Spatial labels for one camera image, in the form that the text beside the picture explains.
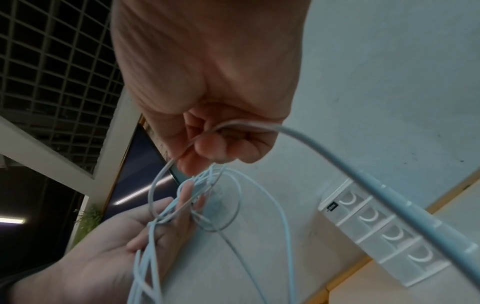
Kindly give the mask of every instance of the green plant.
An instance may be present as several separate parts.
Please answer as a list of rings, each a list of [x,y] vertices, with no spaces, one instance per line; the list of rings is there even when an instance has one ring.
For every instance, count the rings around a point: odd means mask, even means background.
[[[77,235],[74,241],[74,246],[80,243],[87,234],[92,232],[102,221],[102,212],[95,207],[89,211],[80,211],[76,222],[78,223]]]

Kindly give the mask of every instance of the plastic organizer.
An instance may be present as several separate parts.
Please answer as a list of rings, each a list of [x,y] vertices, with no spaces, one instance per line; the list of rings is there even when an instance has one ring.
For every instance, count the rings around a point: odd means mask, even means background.
[[[351,179],[337,185],[340,186],[329,189],[330,194],[321,201],[319,211],[404,286],[412,286],[451,264],[415,230]],[[404,201],[405,207],[411,208],[462,251],[477,249],[476,244],[455,229],[391,188],[381,187]]]

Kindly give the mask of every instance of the person's left hand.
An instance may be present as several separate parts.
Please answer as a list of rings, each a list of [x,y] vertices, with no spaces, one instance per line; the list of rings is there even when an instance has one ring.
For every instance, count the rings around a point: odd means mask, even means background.
[[[184,185],[177,208],[192,196],[193,183]],[[160,213],[172,198],[155,202],[154,208]],[[195,209],[201,208],[205,199],[201,198]],[[16,297],[35,295],[32,302],[50,303],[125,303],[133,281],[135,252],[148,244],[146,225],[153,220],[148,206],[120,213],[94,229],[58,263],[31,277],[16,283],[10,293],[12,303],[29,303],[29,299]],[[156,254],[160,279],[173,264],[181,247],[192,236],[195,223],[186,208],[171,223],[155,229]],[[48,281],[49,288],[38,288],[40,281]],[[45,292],[55,288],[55,299]]]

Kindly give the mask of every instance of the white frame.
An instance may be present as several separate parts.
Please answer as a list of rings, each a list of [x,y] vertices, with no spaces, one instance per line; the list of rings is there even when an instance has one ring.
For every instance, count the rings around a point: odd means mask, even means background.
[[[140,120],[140,109],[124,87],[93,174],[79,168],[30,134],[0,117],[0,154],[85,195],[81,211],[103,209]],[[78,230],[75,224],[66,252]]]

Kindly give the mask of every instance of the black label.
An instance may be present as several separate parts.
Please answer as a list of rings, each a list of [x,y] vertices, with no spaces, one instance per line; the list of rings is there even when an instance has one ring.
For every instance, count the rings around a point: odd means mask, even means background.
[[[327,210],[327,212],[328,212],[328,211],[332,212],[332,211],[334,211],[335,208],[337,208],[338,206],[339,206],[339,205],[338,205],[337,203],[332,202],[330,205],[328,205],[328,206],[326,207],[326,210]]]

